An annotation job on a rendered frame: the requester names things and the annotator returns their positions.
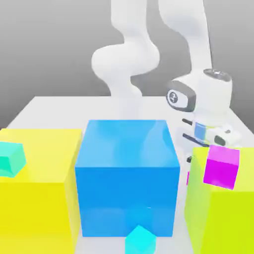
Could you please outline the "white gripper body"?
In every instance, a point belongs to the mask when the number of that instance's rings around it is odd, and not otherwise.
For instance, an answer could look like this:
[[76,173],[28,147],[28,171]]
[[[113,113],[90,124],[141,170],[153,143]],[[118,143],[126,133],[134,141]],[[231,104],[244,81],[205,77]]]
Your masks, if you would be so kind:
[[207,144],[206,142],[198,140],[194,136],[191,136],[190,134],[188,134],[187,131],[184,130],[183,128],[179,128],[177,130],[177,140],[178,140],[179,146],[184,151],[187,163],[191,163],[193,148],[210,147],[210,145]]

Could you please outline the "large blue box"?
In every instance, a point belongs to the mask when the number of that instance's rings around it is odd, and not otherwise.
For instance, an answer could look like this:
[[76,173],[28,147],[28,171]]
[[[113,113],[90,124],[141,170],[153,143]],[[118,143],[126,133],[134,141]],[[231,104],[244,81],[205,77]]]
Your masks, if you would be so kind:
[[83,236],[172,236],[180,164],[165,120],[90,120],[75,175]]

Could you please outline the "small teal cube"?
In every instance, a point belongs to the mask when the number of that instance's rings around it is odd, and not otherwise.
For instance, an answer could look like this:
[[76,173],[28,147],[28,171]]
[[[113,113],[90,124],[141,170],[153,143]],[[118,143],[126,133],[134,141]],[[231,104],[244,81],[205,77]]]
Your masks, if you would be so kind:
[[0,177],[14,178],[25,165],[22,143],[0,142]]

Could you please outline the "large lime box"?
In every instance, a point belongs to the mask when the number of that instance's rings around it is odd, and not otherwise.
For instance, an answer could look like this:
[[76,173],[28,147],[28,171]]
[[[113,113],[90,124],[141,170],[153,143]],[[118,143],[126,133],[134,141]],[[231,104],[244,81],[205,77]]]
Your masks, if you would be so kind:
[[254,147],[240,148],[233,190],[203,181],[208,148],[192,152],[185,220],[194,254],[254,254]]

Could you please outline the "small cyan cube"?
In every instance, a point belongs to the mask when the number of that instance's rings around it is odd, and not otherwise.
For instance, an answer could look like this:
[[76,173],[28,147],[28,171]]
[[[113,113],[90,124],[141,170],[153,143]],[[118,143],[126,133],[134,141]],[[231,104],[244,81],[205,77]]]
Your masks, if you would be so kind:
[[125,238],[125,254],[154,254],[156,236],[138,225]]

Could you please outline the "large yellow box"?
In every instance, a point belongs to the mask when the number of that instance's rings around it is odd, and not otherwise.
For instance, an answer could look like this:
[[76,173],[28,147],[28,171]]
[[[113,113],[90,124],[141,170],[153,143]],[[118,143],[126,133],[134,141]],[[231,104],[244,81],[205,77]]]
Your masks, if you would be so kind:
[[0,177],[0,254],[74,254],[80,230],[75,162],[80,129],[0,130],[22,143],[25,167]]

